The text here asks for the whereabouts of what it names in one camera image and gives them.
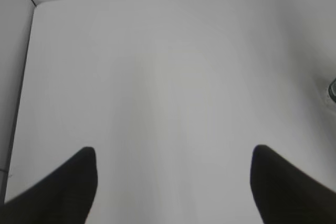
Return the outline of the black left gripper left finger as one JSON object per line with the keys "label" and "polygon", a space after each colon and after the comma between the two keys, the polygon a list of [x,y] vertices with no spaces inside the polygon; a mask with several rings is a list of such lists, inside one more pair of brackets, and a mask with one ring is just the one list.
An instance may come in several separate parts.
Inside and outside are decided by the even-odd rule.
{"label": "black left gripper left finger", "polygon": [[85,223],[98,187],[96,153],[84,147],[1,206],[1,223]]}

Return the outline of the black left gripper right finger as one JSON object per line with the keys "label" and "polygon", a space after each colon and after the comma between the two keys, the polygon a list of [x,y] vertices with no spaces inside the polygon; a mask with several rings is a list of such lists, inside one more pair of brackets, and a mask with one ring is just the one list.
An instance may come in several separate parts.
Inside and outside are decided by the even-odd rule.
{"label": "black left gripper right finger", "polygon": [[335,223],[335,192],[266,145],[253,150],[250,187],[263,223]]}

